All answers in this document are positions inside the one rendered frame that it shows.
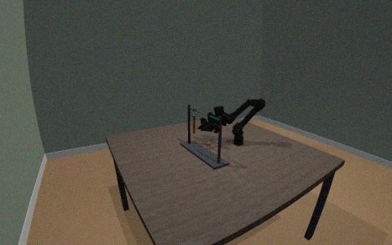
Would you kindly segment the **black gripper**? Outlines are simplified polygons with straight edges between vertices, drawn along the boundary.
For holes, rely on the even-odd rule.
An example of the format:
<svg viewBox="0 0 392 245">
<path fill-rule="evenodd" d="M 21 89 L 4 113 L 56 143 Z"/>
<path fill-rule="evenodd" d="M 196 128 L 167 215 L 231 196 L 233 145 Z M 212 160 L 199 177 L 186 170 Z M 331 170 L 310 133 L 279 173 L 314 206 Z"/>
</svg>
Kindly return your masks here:
<svg viewBox="0 0 392 245">
<path fill-rule="evenodd" d="M 212 130 L 215 130 L 214 133 L 219 132 L 219 121 L 211 121 L 211 120 L 206 120 L 205 118 L 201 118 L 201 125 L 198 127 L 201 131 L 208 131 L 212 132 Z"/>
</svg>

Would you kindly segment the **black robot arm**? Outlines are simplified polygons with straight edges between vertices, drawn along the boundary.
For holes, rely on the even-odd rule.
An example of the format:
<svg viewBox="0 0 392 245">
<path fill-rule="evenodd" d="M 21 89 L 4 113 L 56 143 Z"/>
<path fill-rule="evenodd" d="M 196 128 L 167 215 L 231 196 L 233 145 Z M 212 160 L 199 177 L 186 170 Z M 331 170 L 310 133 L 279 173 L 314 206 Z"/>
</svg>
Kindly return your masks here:
<svg viewBox="0 0 392 245">
<path fill-rule="evenodd" d="M 240 106 L 237 110 L 231 112 L 230 114 L 224 112 L 223 106 L 214 107 L 215 115 L 212 112 L 209 112 L 207 115 L 216 117 L 218 119 L 220 116 L 222 116 L 222 125 L 227 126 L 227 123 L 232 124 L 234 119 L 249 106 L 254 107 L 254 109 L 252 109 L 240 123 L 237 122 L 235 125 L 233 125 L 233 130 L 232 130 L 232 133 L 234 135 L 233 144 L 239 146 L 244 144 L 243 131 L 242 131 L 243 127 L 257 113 L 257 111 L 261 111 L 262 109 L 264 109 L 265 107 L 264 99 L 262 98 L 258 100 L 248 99 L 242 106 Z"/>
</svg>

